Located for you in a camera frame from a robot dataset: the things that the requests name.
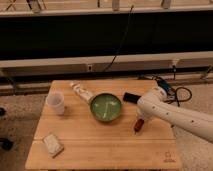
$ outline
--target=red object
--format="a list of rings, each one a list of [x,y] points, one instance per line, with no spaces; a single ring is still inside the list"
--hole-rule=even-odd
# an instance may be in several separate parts
[[[143,119],[138,119],[137,122],[135,123],[134,126],[134,131],[135,133],[139,132],[141,130],[141,128],[143,127],[144,124],[144,120]]]

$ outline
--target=wooden table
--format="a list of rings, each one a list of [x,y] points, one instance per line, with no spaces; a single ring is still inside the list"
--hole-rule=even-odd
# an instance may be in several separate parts
[[[94,94],[110,92],[122,101],[125,92],[143,95],[155,81],[75,81]],[[104,124],[97,121],[89,106],[69,87],[70,81],[53,81],[52,91],[65,95],[66,112],[56,116],[45,105],[26,161],[27,169],[173,169],[181,168],[170,124],[153,119],[135,134],[135,104],[122,101],[122,116]],[[54,133],[65,150],[51,158],[43,137]]]

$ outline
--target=plastic cup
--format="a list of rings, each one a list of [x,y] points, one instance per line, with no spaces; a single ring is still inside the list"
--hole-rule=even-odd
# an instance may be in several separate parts
[[[63,93],[62,92],[49,93],[46,98],[46,104],[54,114],[62,115],[65,110]]]

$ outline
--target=dark background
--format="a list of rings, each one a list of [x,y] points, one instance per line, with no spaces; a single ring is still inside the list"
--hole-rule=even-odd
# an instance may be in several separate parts
[[[0,59],[114,55],[128,14],[0,18]],[[132,14],[120,54],[213,51],[213,12]]]

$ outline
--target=floor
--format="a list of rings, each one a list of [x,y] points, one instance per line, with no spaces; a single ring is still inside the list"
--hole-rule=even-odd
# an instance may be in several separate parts
[[[213,114],[213,84],[187,86],[193,93],[182,107]],[[15,142],[11,151],[0,149],[1,171],[26,171],[24,164],[32,142],[46,95],[0,97],[7,115],[0,118],[0,136]],[[183,162],[182,171],[213,171],[213,145],[174,127]]]

